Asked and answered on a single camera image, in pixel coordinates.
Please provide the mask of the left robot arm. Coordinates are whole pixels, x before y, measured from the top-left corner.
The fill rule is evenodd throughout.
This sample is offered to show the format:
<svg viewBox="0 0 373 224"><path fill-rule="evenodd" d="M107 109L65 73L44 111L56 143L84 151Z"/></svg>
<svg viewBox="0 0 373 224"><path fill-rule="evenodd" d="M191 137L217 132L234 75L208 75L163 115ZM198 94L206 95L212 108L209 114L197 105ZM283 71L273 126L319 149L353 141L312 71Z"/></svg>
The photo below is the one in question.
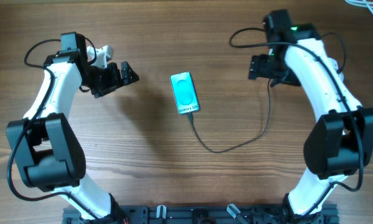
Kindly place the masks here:
<svg viewBox="0 0 373 224"><path fill-rule="evenodd" d="M7 125L11 147L8 168L17 167L25 186L42 199L64 198L83 223L128 223L112 194L86 172L84 151L68 116L76 92L105 96L139 80L128 62L112 62L112 49L95 48L76 32L61 35L61 49L41 65L44 80L30 110Z"/></svg>

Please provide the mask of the teal screen smartphone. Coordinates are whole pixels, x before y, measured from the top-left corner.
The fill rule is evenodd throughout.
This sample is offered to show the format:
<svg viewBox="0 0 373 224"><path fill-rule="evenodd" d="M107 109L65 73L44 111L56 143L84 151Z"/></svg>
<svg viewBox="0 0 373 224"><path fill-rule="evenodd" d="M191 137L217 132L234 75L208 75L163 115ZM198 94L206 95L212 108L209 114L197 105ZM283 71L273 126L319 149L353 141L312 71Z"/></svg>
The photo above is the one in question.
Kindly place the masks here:
<svg viewBox="0 0 373 224"><path fill-rule="evenodd" d="M190 72L182 72L170 76L177 112L192 113L200 110L199 101Z"/></svg>

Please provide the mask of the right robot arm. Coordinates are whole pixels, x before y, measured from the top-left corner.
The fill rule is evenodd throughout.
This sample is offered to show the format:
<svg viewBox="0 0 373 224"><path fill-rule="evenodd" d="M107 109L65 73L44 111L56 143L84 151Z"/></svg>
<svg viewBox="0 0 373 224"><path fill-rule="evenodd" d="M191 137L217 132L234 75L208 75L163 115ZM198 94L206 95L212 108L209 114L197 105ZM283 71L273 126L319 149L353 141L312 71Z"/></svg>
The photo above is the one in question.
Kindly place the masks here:
<svg viewBox="0 0 373 224"><path fill-rule="evenodd" d="M350 175L363 176L373 151L373 108L365 108L343 84L311 23L292 23L287 10L263 20L268 54L255 55L249 79L300 86L316 123L303 146L306 170L286 196L288 218L305 222L323 211L323 202Z"/></svg>

